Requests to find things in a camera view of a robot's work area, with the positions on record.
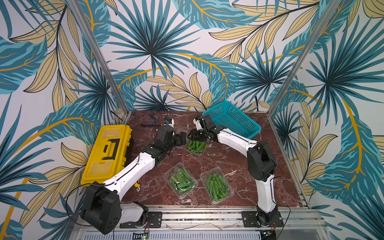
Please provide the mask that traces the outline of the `clear plastic clamshell pepper container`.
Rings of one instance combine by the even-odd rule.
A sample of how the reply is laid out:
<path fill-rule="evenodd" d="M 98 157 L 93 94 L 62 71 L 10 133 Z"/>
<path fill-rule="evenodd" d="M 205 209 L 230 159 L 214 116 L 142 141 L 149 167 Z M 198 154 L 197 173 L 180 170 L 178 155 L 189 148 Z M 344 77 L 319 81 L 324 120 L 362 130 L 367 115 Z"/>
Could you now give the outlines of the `clear plastic clamshell pepper container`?
<path fill-rule="evenodd" d="M 183 149 L 187 151 L 189 154 L 195 156 L 202 156 L 205 154 L 207 147 L 209 146 L 206 142 L 194 141 L 191 139 L 187 139 L 186 144 Z"/>

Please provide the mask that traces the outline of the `teal perforated plastic basket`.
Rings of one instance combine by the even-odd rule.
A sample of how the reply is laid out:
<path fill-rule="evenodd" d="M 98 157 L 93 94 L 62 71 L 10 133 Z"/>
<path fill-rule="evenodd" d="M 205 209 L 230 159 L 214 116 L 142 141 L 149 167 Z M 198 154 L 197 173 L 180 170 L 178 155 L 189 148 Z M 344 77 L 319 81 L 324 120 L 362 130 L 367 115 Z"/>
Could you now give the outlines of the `teal perforated plastic basket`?
<path fill-rule="evenodd" d="M 203 115 L 209 115 L 217 126 L 222 125 L 247 139 L 252 139 L 262 130 L 259 124 L 228 101 L 207 109 Z"/>

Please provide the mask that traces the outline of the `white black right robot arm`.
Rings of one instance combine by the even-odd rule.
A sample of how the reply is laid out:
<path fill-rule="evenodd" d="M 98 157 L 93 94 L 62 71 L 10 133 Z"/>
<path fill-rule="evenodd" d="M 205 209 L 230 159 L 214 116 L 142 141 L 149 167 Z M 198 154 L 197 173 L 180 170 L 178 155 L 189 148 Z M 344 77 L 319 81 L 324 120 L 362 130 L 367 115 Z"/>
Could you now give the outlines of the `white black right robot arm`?
<path fill-rule="evenodd" d="M 256 180 L 258 205 L 255 222 L 269 226 L 274 217 L 279 218 L 279 210 L 274 194 L 276 163 L 272 150 L 265 142 L 247 139 L 222 125 L 216 125 L 209 115 L 196 117 L 195 128 L 189 138 L 194 141 L 214 141 L 227 145 L 247 158 L 248 171 Z"/>

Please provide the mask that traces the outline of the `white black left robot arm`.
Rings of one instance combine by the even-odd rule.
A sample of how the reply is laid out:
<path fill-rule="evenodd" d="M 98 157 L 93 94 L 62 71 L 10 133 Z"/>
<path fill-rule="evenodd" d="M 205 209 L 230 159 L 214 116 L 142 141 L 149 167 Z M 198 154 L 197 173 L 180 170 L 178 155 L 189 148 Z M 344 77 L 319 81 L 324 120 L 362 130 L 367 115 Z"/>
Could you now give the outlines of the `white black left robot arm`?
<path fill-rule="evenodd" d="M 145 226 L 148 208 L 140 203 L 122 207 L 121 200 L 128 190 L 147 172 L 157 166 L 174 147 L 186 138 L 176 134 L 175 121 L 166 118 L 157 136 L 142 148 L 139 155 L 123 170 L 102 184 L 92 183 L 85 191 L 80 217 L 100 233 L 107 235 L 118 225 L 133 223 Z"/>

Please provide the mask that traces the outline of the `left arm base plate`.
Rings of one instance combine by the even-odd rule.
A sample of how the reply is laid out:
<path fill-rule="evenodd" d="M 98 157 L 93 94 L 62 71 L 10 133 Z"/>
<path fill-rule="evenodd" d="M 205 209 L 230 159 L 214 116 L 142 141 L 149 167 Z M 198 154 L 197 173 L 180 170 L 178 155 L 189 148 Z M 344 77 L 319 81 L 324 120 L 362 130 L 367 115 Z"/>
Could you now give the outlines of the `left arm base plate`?
<path fill-rule="evenodd" d="M 159 229 L 162 224 L 162 212 L 148 212 L 144 213 L 137 222 L 127 222 L 120 224 L 121 229 L 144 229 L 149 227 L 150 229 Z"/>

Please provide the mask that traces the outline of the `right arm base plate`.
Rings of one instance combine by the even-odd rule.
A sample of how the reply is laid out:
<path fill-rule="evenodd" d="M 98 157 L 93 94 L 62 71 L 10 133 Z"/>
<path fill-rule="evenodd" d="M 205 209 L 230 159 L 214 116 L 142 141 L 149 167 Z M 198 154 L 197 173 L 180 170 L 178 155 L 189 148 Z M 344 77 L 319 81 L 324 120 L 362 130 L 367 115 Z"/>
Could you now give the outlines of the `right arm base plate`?
<path fill-rule="evenodd" d="M 241 215 L 245 228 L 274 228 L 284 226 L 283 218 L 279 212 L 265 214 L 264 212 L 257 211 L 243 211 Z"/>

